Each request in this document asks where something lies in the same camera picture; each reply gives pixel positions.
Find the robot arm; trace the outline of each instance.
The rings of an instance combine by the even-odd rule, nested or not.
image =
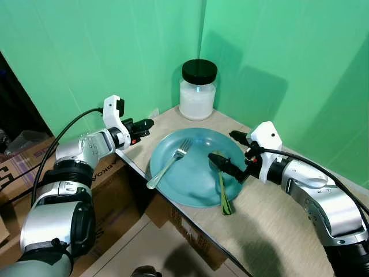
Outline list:
[[[209,158],[241,183],[252,175],[280,185],[307,212],[336,276],[369,276],[367,223],[353,199],[315,167],[267,152],[282,147],[271,122],[261,123],[249,134],[232,131],[230,136],[248,146],[246,170],[214,154]]]
[[[104,101],[106,129],[58,146],[56,162],[43,178],[43,187],[21,230],[22,257],[0,271],[0,276],[69,276],[75,258],[86,254],[95,241],[95,213],[91,183],[103,157],[126,149],[147,136],[151,119],[120,120],[124,101]]]

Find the white jar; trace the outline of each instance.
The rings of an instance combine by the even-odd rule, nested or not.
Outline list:
[[[179,111],[190,120],[199,121],[213,112],[217,68],[204,59],[193,59],[182,66]]]

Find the black jar lid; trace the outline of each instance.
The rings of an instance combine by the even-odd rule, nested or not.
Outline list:
[[[191,84],[210,84],[217,77],[217,66],[206,59],[191,59],[183,64],[182,77]]]

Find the green backdrop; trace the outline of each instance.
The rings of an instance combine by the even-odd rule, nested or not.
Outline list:
[[[219,67],[215,107],[369,188],[369,1],[0,0],[0,50],[47,125],[117,94],[140,119],[179,101],[181,64]],[[66,139],[102,127],[99,115]]]

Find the white powder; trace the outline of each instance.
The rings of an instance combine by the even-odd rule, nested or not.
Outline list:
[[[179,84],[179,111],[190,120],[203,120],[213,111],[214,84],[194,85],[185,80]]]

